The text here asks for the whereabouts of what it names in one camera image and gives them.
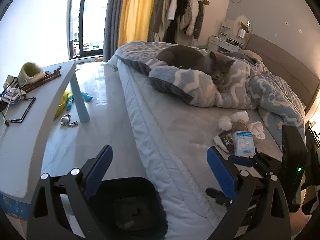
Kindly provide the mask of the person's right hand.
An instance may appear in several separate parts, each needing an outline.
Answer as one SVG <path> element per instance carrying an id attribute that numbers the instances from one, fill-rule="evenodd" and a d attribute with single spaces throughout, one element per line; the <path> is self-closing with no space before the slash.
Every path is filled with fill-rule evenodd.
<path id="1" fill-rule="evenodd" d="M 306 215 L 302 211 L 302 207 L 300 207 L 297 212 L 289 213 L 289 217 L 291 226 L 291 239 L 295 239 L 311 219 L 312 215 Z"/>

